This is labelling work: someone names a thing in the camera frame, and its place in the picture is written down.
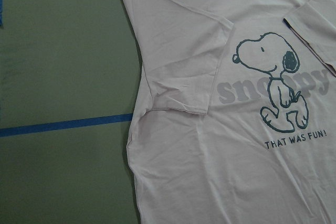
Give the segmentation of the pink Snoopy t-shirt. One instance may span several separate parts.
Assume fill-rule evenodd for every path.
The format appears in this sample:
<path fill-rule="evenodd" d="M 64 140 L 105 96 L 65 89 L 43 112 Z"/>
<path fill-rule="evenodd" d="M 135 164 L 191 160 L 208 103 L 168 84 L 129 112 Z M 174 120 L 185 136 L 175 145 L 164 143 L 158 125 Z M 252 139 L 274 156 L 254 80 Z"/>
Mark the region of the pink Snoopy t-shirt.
<path fill-rule="evenodd" d="M 123 0 L 141 223 L 335 223 L 335 0 Z"/>

